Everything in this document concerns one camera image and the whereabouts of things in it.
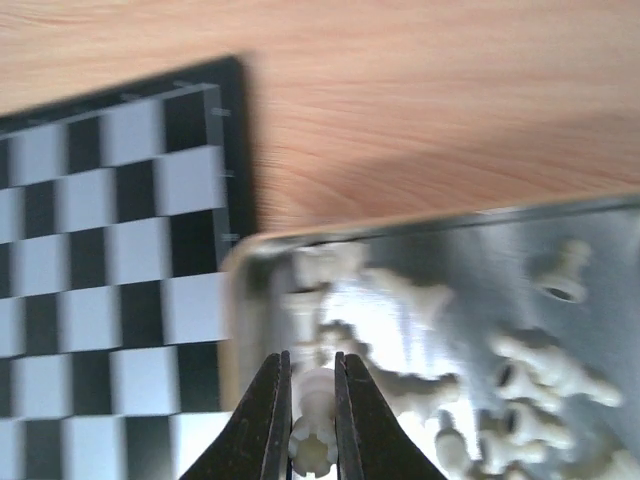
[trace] pawn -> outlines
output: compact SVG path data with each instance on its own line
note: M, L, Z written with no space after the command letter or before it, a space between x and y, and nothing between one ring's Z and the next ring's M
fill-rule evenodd
M540 441L516 445L496 431L483 430L480 432L480 452L484 472L489 475L500 475L513 462L544 462L547 449Z
M558 252L558 261L549 271L534 280L536 287L546 295L570 303L581 303L587 298L582 284L582 269L589 263L591 247L582 240L565 242Z
M582 393L609 407L622 404L622 392L617 387L591 375L580 362L555 345L532 348L507 335L499 335L491 343L497 355L526 364L537 383L548 386L561 397Z
M364 272L376 288L407 305L418 323L430 330L435 328L436 319L455 296L447 285L418 286L386 268L368 268Z
M536 410L522 402L511 402L503 419L507 439L516 445L541 440L554 448L573 448L575 440L569 429L544 419Z
M440 467L452 480L467 478L472 461L467 452L467 443L457 430L447 428L435 438L436 458Z
M526 398L541 410L552 413L562 409L562 398L549 387L534 383L523 364L513 360L498 370L496 387L498 395L505 400Z
M321 478L338 460L334 375L329 368L316 368L292 384L301 416L293 424L287 449L298 475Z
M427 380L416 375L382 370L369 361L365 361L365 364L396 416L413 412L424 423L442 406L460 399L462 387L457 375L448 374Z

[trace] white chess piece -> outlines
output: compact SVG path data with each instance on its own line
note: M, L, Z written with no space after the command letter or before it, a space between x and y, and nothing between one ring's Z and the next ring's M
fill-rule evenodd
M448 428L438 432L435 438L436 458L450 480L468 478L473 465L467 452L467 443L457 430Z
M361 242L333 242L294 250L293 270L300 288L314 289L357 274L368 247Z
M510 402L503 418L506 437L516 445L541 440L554 448L573 448L575 439L568 428L546 420L533 407L522 402Z
M372 366L368 359L367 345L359 342L353 336L353 332L345 329L345 326L322 325L316 344L317 353L327 367L333 367L336 353L344 352L345 355L350 353L359 355L367 368L377 368Z
M415 312L418 321L429 329L434 328L436 317L454 298L453 290L446 285L417 286L387 268L368 268L364 273L377 288L406 304Z
M504 473L504 480L533 480L533 477L518 463L511 464Z
M297 342L312 342L315 339L324 296L323 290L282 295L282 308L293 317Z
M555 345L532 348L513 337L500 335L492 340L492 349L502 357L527 365L537 383L550 387L561 397L585 394L591 400L617 407L622 404L622 392L606 380L593 377L574 358Z
M581 303L587 298L582 269L589 263L591 247L582 240L565 242L556 266L538 276L534 284L545 294L564 302Z
M504 473L513 462L542 463L547 449L540 441L516 445L493 430L480 432L482 469L489 475Z
M293 470L303 477L324 477L338 460L334 385L330 368L309 370L293 382L302 415L293 424L288 450Z
M546 412L557 413L562 409L562 397L549 387L534 383L524 365L513 360L500 366L496 375L496 392L505 400L530 399Z
M426 380L368 368L396 416L413 412L426 422L438 409L460 398L460 380L456 375Z

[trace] chessboard border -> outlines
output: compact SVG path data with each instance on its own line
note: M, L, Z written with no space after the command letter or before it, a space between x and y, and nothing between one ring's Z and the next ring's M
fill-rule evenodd
M129 83L63 98L0 116L0 131L11 133L45 123L142 100L178 88L182 84L212 83L221 89L221 111L226 168L234 171L226 178L230 231L238 235L235 245L258 231L257 205L251 155L248 114L248 81L238 56L228 56L160 75L150 75Z

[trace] wood grain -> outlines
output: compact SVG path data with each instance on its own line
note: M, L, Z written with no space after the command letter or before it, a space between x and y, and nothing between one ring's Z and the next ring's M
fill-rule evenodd
M262 226L640 183L640 3L0 6L0 109L246 54Z

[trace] chessboard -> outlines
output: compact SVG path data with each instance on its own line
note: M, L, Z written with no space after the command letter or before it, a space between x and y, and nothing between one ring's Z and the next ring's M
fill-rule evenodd
M176 479L224 427L244 85L226 58L0 119L0 480Z

